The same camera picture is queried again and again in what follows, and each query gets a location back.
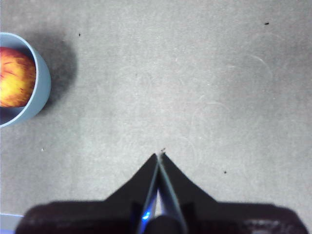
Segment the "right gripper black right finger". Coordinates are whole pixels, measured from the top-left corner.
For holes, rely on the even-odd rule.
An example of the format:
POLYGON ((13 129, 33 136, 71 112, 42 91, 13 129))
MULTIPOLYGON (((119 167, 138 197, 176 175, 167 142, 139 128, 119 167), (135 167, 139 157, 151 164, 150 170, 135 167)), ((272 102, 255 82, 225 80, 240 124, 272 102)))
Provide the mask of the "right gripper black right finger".
POLYGON ((306 234, 293 210, 265 203, 215 200, 194 184, 166 154, 159 159, 162 198, 167 212, 180 222, 185 234, 306 234))

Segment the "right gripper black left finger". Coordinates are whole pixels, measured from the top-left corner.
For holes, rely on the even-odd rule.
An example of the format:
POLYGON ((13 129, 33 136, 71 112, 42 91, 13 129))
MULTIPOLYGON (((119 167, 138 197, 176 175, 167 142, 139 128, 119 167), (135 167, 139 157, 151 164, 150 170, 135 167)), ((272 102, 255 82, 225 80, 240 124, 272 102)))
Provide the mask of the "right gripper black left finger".
POLYGON ((133 177, 105 200, 56 201, 29 209, 17 234, 136 234, 149 216, 157 175, 151 155, 133 177))

